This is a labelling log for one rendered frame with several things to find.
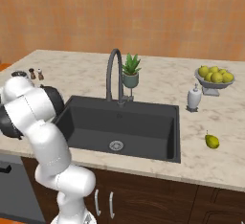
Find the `dark grey sink basin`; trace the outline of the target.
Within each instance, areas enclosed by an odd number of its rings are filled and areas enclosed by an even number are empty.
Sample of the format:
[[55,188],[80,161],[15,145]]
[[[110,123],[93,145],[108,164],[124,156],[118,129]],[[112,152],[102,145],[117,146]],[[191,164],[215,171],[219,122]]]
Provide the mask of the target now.
[[[73,148],[179,163],[180,124],[177,105],[71,97],[54,119]],[[109,148],[113,141],[123,149]]]

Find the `dark grey sink faucet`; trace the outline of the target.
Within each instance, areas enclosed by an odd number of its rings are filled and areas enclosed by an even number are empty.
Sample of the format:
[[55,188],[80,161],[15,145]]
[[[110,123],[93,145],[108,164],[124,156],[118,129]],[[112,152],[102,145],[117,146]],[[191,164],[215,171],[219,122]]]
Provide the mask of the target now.
[[123,61],[122,55],[119,49],[115,48],[112,50],[110,57],[107,63],[107,70],[106,70],[106,100],[112,101],[112,92],[111,92],[111,77],[112,77],[112,67],[113,67],[113,60],[114,57],[118,59],[118,107],[124,107],[125,103],[129,101],[129,97],[123,94]]

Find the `silver sink drain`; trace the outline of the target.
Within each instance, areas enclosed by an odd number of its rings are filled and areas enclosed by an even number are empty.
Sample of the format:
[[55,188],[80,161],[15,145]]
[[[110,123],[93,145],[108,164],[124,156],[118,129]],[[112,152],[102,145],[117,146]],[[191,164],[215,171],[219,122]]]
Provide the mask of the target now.
[[114,150],[114,151],[120,151],[123,149],[123,142],[113,141],[109,144],[109,148]]

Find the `green pear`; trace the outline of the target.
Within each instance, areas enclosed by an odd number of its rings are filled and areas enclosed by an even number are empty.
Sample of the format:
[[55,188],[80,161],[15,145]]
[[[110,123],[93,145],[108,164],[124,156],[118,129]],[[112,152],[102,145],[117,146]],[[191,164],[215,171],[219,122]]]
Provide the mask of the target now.
[[205,142],[206,142],[207,147],[211,149],[217,149],[219,148],[219,145],[220,145],[218,138],[213,136],[209,132],[207,132],[205,135]]

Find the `green plant in grey pot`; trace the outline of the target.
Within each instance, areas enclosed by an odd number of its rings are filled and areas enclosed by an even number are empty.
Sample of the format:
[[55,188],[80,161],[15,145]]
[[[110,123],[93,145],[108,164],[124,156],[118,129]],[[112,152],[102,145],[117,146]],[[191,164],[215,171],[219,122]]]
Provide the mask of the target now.
[[126,62],[122,67],[122,81],[125,87],[135,88],[139,83],[139,64],[138,55],[127,54]]

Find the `white soap dispenser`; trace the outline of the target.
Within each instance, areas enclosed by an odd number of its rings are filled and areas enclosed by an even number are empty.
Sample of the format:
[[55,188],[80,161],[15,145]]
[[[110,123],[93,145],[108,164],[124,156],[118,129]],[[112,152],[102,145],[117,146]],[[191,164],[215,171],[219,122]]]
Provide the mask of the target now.
[[197,88],[198,84],[195,84],[192,89],[188,92],[188,105],[187,109],[190,112],[198,110],[198,105],[201,101],[202,92]]

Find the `grey fruit bowl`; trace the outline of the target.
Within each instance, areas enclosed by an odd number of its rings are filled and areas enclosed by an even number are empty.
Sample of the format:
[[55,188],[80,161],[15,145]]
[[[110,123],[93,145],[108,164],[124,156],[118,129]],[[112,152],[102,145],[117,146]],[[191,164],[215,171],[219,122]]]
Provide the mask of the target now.
[[202,92],[205,96],[219,96],[219,89],[225,89],[229,85],[234,83],[234,79],[231,82],[227,83],[213,83],[213,82],[207,82],[202,77],[199,76],[198,70],[195,70],[194,72],[195,77],[198,79],[199,83],[202,85]]

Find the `dark wood cupboard door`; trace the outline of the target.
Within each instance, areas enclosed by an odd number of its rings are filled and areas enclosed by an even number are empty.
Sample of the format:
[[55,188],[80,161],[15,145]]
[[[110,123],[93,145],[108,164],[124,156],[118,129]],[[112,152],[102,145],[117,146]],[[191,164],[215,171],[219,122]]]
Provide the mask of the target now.
[[[189,224],[197,187],[99,169],[108,224]],[[109,194],[114,192],[111,219]]]
[[199,186],[189,224],[245,224],[245,192]]
[[[22,157],[21,160],[28,174],[29,180],[33,187],[35,197],[43,213],[44,219],[47,224],[50,224],[58,214],[58,206],[56,203],[57,191],[47,189],[46,187],[43,187],[42,185],[40,185],[35,181],[34,173],[38,165],[38,162],[34,158]],[[92,192],[88,197],[86,197],[84,199],[84,202],[87,209],[97,219],[98,224],[108,224],[107,217],[105,215],[105,207],[103,202],[104,193],[102,191],[101,179],[99,178],[99,170],[93,169],[93,172],[96,174],[96,189],[99,190],[98,198],[99,198],[99,208],[101,214],[100,215],[96,214],[94,192]]]

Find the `grey dishwasher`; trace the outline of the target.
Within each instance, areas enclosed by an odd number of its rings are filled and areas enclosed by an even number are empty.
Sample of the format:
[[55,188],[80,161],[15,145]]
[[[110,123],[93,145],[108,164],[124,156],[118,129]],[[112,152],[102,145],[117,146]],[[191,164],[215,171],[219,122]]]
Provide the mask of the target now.
[[26,224],[46,224],[21,158],[0,153],[0,168],[8,165],[10,173],[0,172],[0,217]]

